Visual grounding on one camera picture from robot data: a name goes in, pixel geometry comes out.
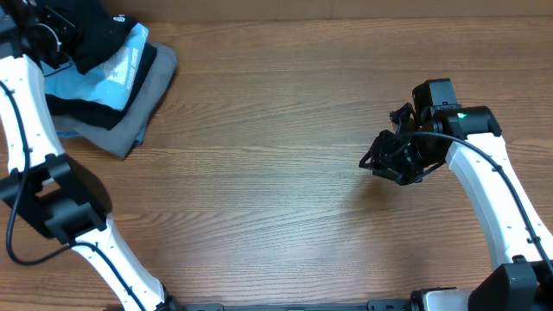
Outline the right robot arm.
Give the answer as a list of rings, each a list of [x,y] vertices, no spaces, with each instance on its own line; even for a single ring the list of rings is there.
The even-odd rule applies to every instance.
[[[492,273],[475,289],[420,289],[410,298],[369,301],[370,310],[550,310],[552,233],[538,216],[486,106],[458,103],[450,79],[429,79],[389,114],[359,167],[399,186],[448,166],[485,234]]]

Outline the black folded shirt in stack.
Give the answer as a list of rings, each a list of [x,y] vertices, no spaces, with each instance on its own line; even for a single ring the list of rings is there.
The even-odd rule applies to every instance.
[[[47,94],[46,100],[50,113],[53,116],[69,116],[85,124],[111,130],[124,118],[134,99],[137,97],[156,55],[157,48],[146,43],[129,99],[121,111],[96,102],[81,99],[62,99]]]

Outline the light blue folded t-shirt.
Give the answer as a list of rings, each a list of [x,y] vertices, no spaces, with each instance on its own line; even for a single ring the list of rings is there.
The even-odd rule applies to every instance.
[[[54,74],[54,69],[42,62],[45,93],[62,99],[95,102],[121,111],[130,97],[148,35],[149,30],[138,23],[109,60],[86,74],[78,73],[75,65]]]

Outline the black t-shirt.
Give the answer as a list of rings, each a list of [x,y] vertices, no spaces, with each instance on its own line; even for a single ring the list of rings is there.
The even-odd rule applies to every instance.
[[[75,26],[76,38],[67,53],[80,74],[87,74],[109,60],[137,25],[132,16],[109,16],[98,0],[45,0],[41,3]]]

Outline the grey folded shirt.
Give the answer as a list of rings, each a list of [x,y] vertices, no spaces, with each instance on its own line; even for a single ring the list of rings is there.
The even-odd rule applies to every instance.
[[[174,49],[158,42],[151,42],[150,45],[157,48],[156,58],[135,101],[115,127],[107,130],[72,117],[52,116],[54,127],[57,130],[75,131],[101,149],[124,159],[136,146],[138,132],[142,127],[147,128],[157,106],[162,102],[178,65]]]

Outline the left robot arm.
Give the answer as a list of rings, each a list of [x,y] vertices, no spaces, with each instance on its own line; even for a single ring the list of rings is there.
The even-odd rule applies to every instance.
[[[118,231],[101,180],[65,153],[48,111],[41,65],[57,67],[74,26],[36,1],[1,3],[1,123],[8,175],[1,200],[11,212],[5,248],[22,266],[45,263],[65,251],[80,254],[104,279],[123,310],[176,310],[177,300],[139,262]],[[24,260],[13,249],[16,218],[61,248]]]

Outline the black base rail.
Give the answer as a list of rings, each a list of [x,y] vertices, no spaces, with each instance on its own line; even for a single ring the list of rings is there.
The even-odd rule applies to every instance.
[[[323,303],[224,306],[220,303],[182,305],[182,311],[418,311],[410,299],[370,300],[363,303]]]

